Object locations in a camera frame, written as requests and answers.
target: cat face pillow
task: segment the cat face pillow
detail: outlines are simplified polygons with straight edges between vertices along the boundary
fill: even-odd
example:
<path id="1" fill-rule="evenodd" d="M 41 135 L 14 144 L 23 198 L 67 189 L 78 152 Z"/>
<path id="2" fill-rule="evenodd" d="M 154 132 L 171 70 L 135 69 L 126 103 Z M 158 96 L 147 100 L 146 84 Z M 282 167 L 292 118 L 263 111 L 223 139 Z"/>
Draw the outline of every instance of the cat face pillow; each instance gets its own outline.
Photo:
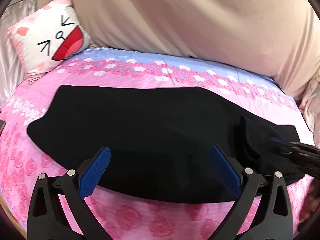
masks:
<path id="1" fill-rule="evenodd" d="M 29 83 L 86 49 L 91 38 L 71 0 L 54 0 L 8 29 Z"/>

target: pink cat ear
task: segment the pink cat ear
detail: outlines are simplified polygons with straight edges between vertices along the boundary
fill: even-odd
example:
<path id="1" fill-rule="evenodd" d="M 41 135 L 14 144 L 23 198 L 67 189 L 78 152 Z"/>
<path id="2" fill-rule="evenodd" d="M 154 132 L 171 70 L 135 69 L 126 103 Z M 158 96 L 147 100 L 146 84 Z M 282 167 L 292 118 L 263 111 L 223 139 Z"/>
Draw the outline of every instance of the pink cat ear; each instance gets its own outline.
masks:
<path id="1" fill-rule="evenodd" d="M 52 8 L 52 7 L 49 4 L 42 7 L 43 10 L 49 10 L 50 8 Z"/>
<path id="2" fill-rule="evenodd" d="M 17 30 L 17 34 L 19 34 L 21 36 L 26 36 L 28 30 L 29 30 L 29 28 L 27 28 L 27 27 L 20 27 Z"/>

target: black fabric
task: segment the black fabric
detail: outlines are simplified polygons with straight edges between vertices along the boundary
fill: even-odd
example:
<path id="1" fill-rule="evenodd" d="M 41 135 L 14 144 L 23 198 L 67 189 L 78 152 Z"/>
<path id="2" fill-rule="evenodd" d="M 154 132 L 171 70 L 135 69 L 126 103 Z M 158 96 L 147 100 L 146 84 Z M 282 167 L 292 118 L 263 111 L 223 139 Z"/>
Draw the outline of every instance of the black fabric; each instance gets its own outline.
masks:
<path id="1" fill-rule="evenodd" d="M 287 184 L 304 176 L 264 147 L 269 136 L 299 141 L 294 126 L 277 126 L 202 88 L 63 85 L 27 132 L 66 169 L 109 147 L 111 162 L 99 185 L 148 199 L 235 200 L 210 161 L 209 149 L 216 143 L 244 167 L 261 174 L 281 171 Z"/>

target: blue gripper pad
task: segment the blue gripper pad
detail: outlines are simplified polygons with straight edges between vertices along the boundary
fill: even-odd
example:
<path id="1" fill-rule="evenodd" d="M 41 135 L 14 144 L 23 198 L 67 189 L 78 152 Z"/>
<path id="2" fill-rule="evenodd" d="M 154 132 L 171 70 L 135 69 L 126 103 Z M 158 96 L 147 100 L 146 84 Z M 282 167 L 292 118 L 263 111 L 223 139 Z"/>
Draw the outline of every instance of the blue gripper pad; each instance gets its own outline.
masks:
<path id="1" fill-rule="evenodd" d="M 211 147 L 210 156 L 228 192 L 239 198 L 242 193 L 242 189 L 241 179 L 237 172 L 233 169 L 229 161 L 216 145 Z"/>
<path id="2" fill-rule="evenodd" d="M 110 149 L 104 147 L 79 181 L 79 195 L 84 199 L 92 194 L 111 159 Z"/>

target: beige blanket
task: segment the beige blanket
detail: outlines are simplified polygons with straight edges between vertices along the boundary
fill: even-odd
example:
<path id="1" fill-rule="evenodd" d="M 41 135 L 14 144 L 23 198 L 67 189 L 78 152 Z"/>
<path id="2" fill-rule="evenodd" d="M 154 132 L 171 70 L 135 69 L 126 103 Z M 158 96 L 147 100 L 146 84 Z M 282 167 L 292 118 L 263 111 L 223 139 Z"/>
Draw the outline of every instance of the beige blanket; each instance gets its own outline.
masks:
<path id="1" fill-rule="evenodd" d="M 320 66 L 320 21 L 307 0 L 73 3 L 97 46 L 227 63 L 274 77 L 297 100 Z"/>

